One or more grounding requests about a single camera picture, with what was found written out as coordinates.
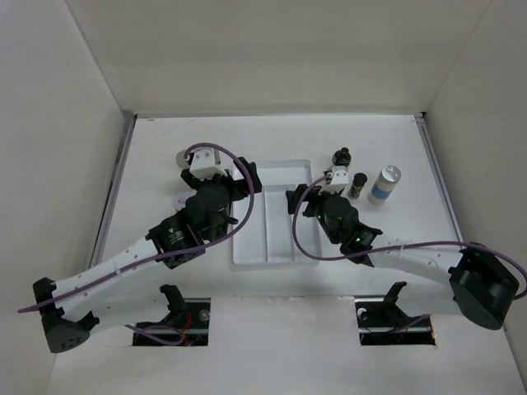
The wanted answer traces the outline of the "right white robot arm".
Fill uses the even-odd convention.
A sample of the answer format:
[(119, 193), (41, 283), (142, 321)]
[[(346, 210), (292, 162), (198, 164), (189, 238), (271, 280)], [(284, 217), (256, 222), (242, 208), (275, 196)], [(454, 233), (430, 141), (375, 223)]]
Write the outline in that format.
[(339, 193), (315, 184), (300, 184), (286, 193), (287, 210), (318, 221), (337, 260), (379, 269), (393, 269), (441, 286), (436, 291), (410, 290), (394, 283), (382, 304), (384, 320), (394, 326), (413, 315), (459, 314), (481, 328), (502, 327), (520, 283), (504, 265), (505, 256), (475, 243), (433, 241), (412, 243), (386, 234), (359, 220), (355, 207)]

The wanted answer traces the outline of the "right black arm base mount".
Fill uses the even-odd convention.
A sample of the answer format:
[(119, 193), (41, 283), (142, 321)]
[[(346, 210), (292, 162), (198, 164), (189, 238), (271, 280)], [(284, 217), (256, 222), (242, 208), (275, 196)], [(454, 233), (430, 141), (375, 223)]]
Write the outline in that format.
[(355, 301), (359, 342), (362, 346), (434, 346), (429, 315), (408, 316), (396, 305), (405, 281), (394, 283), (382, 297)]

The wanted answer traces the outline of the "small black cap spice bottle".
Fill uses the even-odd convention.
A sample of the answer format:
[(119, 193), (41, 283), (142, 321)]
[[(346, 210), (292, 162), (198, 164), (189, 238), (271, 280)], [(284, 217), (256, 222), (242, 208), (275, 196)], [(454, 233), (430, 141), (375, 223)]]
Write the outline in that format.
[(351, 199), (357, 199), (361, 195), (361, 191), (367, 182), (367, 175), (364, 173), (355, 173), (353, 176), (352, 184), (348, 190), (348, 196)]

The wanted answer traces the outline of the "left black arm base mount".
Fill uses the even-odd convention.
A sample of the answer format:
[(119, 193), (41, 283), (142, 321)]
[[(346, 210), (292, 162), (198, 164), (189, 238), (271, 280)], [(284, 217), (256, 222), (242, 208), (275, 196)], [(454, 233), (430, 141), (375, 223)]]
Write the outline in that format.
[(185, 299), (177, 286), (160, 288), (166, 302), (162, 317), (133, 324), (132, 346), (207, 346), (212, 302), (210, 299)]

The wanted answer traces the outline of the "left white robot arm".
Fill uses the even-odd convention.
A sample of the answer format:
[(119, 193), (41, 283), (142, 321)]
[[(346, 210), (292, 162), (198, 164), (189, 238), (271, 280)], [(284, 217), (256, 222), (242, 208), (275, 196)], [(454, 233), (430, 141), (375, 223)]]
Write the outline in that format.
[(184, 208), (150, 229), (147, 235), (122, 253), (76, 276), (61, 281), (45, 277), (33, 285), (44, 336), (54, 354), (81, 345), (93, 330), (102, 328), (104, 312), (114, 313), (110, 299), (120, 292), (137, 290), (148, 278), (163, 277), (171, 270), (203, 255), (245, 225), (231, 216), (234, 202), (254, 203), (262, 190), (257, 165), (234, 158), (242, 179), (207, 165), (208, 149), (191, 155), (190, 167), (181, 178), (195, 191)]

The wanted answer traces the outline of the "white red lid jar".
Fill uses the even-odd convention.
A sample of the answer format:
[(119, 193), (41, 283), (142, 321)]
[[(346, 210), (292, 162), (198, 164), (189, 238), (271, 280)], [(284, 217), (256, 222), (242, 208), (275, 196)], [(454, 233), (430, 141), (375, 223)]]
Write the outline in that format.
[(188, 198), (189, 195), (187, 193), (176, 194), (171, 200), (172, 207), (175, 209), (175, 211), (182, 210), (185, 207)]

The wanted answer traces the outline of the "silver lid bead jar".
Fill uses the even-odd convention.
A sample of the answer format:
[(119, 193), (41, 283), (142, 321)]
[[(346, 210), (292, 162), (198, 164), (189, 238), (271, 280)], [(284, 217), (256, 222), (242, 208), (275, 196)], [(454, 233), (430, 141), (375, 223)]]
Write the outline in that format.
[(175, 163), (183, 170), (189, 169), (192, 164), (193, 157), (193, 152), (190, 152), (188, 155), (185, 155), (185, 150), (182, 150), (176, 154)]
[(387, 165), (380, 172), (368, 193), (368, 200), (374, 205), (383, 205), (401, 179), (401, 171), (395, 165)]

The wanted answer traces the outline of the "black cap white powder bottle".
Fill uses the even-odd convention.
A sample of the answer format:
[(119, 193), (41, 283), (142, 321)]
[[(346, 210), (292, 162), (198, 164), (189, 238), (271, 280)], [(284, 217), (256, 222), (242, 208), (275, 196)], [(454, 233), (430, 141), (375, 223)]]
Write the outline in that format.
[(352, 156), (347, 147), (342, 147), (341, 149), (335, 151), (332, 156), (333, 166), (342, 166), (348, 169), (351, 162)]

